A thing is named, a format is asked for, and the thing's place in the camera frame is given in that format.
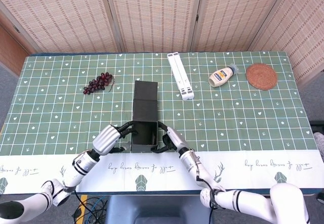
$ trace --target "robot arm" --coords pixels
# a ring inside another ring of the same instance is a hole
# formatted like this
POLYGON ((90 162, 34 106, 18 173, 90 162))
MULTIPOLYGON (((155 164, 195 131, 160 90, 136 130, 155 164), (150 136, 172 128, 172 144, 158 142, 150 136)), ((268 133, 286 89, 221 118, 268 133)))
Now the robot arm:
POLYGON ((215 182, 176 130, 161 122, 159 127, 167 132, 163 137, 166 147, 153 151, 159 153, 173 148, 180 154, 180 160, 190 176, 198 186, 205 188, 200 193, 200 200, 204 206, 231 209, 277 224, 309 223, 303 194, 296 186, 286 183, 273 186, 270 190, 271 200, 246 191, 226 191, 215 182))
POLYGON ((63 184, 57 179, 46 181, 38 194, 25 200, 9 201, 0 204, 0 223, 18 224, 34 219, 47 211, 52 204, 64 204, 76 186, 87 173, 99 162, 100 156, 108 153, 122 152, 124 148, 116 148, 117 140, 124 138, 131 132, 129 128, 133 123, 127 122, 121 127, 108 125, 93 141, 93 149, 79 154, 63 174, 63 184))

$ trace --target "dark red grapes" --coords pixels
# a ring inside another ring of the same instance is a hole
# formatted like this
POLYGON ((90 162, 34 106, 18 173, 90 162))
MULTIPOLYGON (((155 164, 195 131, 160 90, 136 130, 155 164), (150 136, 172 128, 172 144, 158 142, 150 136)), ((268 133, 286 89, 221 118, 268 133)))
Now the dark red grapes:
POLYGON ((89 81, 89 85, 85 86, 83 89, 84 94, 94 93, 95 90, 105 90, 105 86, 108 86, 113 81, 113 76, 106 73, 101 73, 100 76, 97 76, 96 79, 89 81))

